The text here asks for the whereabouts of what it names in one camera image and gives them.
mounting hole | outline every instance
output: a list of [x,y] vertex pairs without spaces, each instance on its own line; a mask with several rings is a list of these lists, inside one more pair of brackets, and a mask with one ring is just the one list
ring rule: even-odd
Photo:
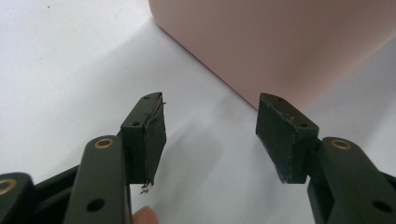
[[95,142],[96,148],[107,148],[113,145],[114,141],[111,138],[102,138]]
[[333,139],[330,143],[334,147],[338,147],[340,149],[351,149],[352,148],[352,146],[348,142],[341,140],[341,139]]
[[16,179],[0,180],[0,195],[10,192],[15,186],[17,186]]
[[386,212],[386,213],[393,212],[392,208],[387,203],[384,203],[384,202],[381,202],[381,201],[374,200],[373,201],[373,206],[376,209],[381,210],[381,211]]
[[89,212],[97,212],[105,206],[105,200],[103,199],[95,199],[88,203],[87,211]]

white surface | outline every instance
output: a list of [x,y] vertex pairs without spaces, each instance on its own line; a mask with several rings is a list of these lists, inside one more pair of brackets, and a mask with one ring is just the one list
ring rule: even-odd
[[[320,137],[360,145],[396,175],[396,40],[306,115]],[[305,185],[282,185],[256,111],[151,19],[142,1],[0,1],[0,174],[40,182],[116,134],[137,100],[162,91],[168,142],[149,204],[166,223],[314,223]]]

pink object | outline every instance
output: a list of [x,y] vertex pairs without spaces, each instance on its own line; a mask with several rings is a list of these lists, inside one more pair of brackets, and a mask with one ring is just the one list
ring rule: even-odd
[[256,108],[260,92],[307,108],[396,35],[392,0],[149,4],[166,33]]

fingertip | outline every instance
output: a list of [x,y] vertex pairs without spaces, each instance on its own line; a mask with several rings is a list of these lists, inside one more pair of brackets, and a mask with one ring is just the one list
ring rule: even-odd
[[132,217],[134,224],[159,224],[159,220],[154,210],[149,206],[144,206],[134,213]]

scratch mark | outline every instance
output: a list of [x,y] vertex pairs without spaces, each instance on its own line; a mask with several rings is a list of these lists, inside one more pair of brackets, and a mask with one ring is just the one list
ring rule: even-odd
[[117,20],[117,16],[120,14],[120,12],[122,12],[123,11],[123,9],[121,9],[119,12],[117,12],[117,14],[116,14],[116,17],[114,18],[114,20],[116,21]]

